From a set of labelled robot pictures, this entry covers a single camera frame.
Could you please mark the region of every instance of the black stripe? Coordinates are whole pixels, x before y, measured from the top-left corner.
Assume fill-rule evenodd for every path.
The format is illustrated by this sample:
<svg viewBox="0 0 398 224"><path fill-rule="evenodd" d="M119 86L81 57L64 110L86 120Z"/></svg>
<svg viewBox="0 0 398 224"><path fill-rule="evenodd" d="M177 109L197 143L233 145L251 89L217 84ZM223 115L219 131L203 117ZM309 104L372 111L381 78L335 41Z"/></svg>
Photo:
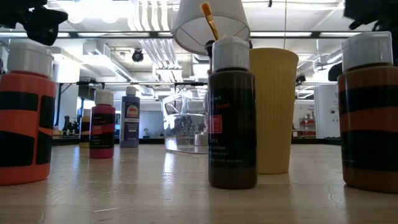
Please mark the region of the black stripe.
<svg viewBox="0 0 398 224"><path fill-rule="evenodd" d="M0 131L0 167L30 166L35 139L22 134Z"/></svg>
<svg viewBox="0 0 398 224"><path fill-rule="evenodd" d="M41 128L53 129L55 98L42 96L40 104L39 126Z"/></svg>
<svg viewBox="0 0 398 224"><path fill-rule="evenodd" d="M89 131L90 130L90 122L82 122L80 126L80 132Z"/></svg>
<svg viewBox="0 0 398 224"><path fill-rule="evenodd" d="M398 171L398 133L347 131L341 134L341 153L346 167Z"/></svg>
<svg viewBox="0 0 398 224"><path fill-rule="evenodd" d="M90 142L90 135L89 134L81 134L79 142Z"/></svg>
<svg viewBox="0 0 398 224"><path fill-rule="evenodd" d="M114 132L90 136L90 149L111 149L114 147Z"/></svg>
<svg viewBox="0 0 398 224"><path fill-rule="evenodd" d="M39 96L34 93L2 91L0 102L0 110L37 111Z"/></svg>
<svg viewBox="0 0 398 224"><path fill-rule="evenodd" d="M37 135L36 164L48 164L51 160L52 136L39 131Z"/></svg>
<svg viewBox="0 0 398 224"><path fill-rule="evenodd" d="M372 108L398 106L398 85L369 86L339 93L340 115Z"/></svg>

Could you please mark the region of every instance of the paint bottle label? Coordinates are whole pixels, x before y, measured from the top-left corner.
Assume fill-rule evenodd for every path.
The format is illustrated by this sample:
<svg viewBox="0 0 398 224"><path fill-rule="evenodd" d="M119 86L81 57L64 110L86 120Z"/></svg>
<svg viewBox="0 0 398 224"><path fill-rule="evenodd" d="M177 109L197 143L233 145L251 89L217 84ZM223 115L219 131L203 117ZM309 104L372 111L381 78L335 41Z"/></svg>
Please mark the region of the paint bottle label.
<svg viewBox="0 0 398 224"><path fill-rule="evenodd" d="M139 103L123 102L122 111L123 131L121 139L123 141L138 141L139 139Z"/></svg>
<svg viewBox="0 0 398 224"><path fill-rule="evenodd" d="M209 157L211 166L256 166L254 91L240 88L209 92Z"/></svg>
<svg viewBox="0 0 398 224"><path fill-rule="evenodd" d="M114 146L114 114L92 114L90 149L111 149Z"/></svg>

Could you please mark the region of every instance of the acrylic paint bottle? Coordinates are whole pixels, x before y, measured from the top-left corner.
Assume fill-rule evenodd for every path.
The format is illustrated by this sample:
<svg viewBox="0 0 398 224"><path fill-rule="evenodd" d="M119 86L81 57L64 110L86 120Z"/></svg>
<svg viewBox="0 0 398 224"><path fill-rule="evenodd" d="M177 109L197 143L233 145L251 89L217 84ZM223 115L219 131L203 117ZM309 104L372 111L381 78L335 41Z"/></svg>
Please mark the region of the acrylic paint bottle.
<svg viewBox="0 0 398 224"><path fill-rule="evenodd" d="M254 187L256 101L248 42L227 37L213 44L208 98L210 184L223 189Z"/></svg>
<svg viewBox="0 0 398 224"><path fill-rule="evenodd" d="M390 32L365 32L343 42L338 77L344 181L398 193L398 67Z"/></svg>
<svg viewBox="0 0 398 224"><path fill-rule="evenodd" d="M116 116L116 110L112 106L113 92L96 90L94 101L96 106L91 109L90 158L112 158Z"/></svg>
<svg viewBox="0 0 398 224"><path fill-rule="evenodd" d="M55 106L51 50L29 43L10 46L0 82L0 185L47 178Z"/></svg>
<svg viewBox="0 0 398 224"><path fill-rule="evenodd" d="M83 117L81 117L81 119L80 119L79 146L81 148L89 148L90 147L90 116L91 116L91 110L84 109Z"/></svg>
<svg viewBox="0 0 398 224"><path fill-rule="evenodd" d="M122 97L120 147L138 147L139 144L139 101L136 88L127 86Z"/></svg>

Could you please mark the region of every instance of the purple paint bottle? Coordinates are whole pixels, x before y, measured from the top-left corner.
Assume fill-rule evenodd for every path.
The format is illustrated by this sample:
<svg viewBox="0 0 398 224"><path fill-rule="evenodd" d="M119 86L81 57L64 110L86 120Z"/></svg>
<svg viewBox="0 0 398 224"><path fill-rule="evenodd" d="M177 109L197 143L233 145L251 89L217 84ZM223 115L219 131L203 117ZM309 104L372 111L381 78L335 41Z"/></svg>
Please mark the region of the purple paint bottle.
<svg viewBox="0 0 398 224"><path fill-rule="evenodd" d="M122 97L120 147L138 147L139 144L139 97L136 88L127 86Z"/></svg>

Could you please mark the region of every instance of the white lamp shade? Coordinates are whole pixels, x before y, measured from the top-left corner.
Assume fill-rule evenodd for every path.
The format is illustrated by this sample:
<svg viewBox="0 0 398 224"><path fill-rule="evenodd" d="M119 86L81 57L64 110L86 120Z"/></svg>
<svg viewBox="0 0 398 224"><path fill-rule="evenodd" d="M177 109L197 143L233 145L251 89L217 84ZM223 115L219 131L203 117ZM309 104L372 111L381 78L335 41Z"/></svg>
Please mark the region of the white lamp shade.
<svg viewBox="0 0 398 224"><path fill-rule="evenodd" d="M173 38L183 49L206 55L205 44L214 40L210 27L200 9L206 0L181 0L173 26ZM210 3L220 37L236 36L243 40L250 37L248 20L242 0L207 0Z"/></svg>

